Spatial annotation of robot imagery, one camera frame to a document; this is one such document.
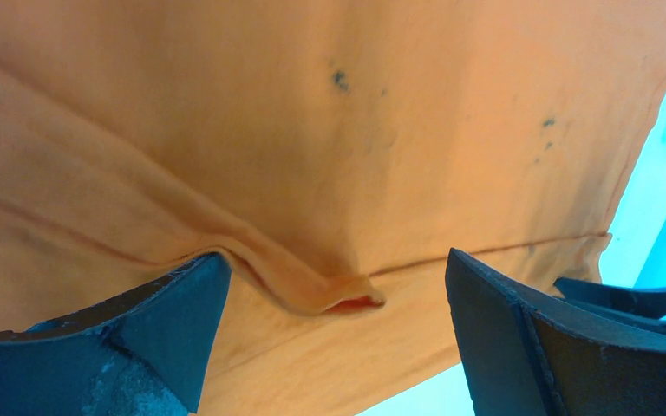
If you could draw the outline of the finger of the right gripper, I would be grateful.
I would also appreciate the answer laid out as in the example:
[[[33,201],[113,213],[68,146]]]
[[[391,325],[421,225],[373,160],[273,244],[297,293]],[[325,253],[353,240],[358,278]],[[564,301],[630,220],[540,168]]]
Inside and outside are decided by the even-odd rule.
[[[553,286],[563,300],[612,321],[666,335],[666,287],[637,289],[591,283],[568,277]]]

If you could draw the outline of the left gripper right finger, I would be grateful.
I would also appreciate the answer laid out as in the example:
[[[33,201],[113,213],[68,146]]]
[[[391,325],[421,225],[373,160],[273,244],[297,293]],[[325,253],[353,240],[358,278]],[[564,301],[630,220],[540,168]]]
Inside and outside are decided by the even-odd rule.
[[[666,335],[451,250],[447,299],[478,415],[666,415]]]

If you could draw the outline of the orange t shirt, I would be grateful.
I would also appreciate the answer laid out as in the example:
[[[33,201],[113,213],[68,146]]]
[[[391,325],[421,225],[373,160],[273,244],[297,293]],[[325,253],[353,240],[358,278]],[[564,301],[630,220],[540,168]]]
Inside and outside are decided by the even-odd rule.
[[[666,1],[0,1],[0,331],[218,249],[204,415],[342,415],[458,360],[452,248],[597,261]]]

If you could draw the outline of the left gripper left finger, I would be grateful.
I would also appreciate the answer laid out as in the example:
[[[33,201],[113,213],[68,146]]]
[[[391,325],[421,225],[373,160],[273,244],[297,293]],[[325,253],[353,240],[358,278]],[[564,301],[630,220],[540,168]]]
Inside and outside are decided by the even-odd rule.
[[[223,257],[0,332],[0,415],[190,415],[229,291]]]

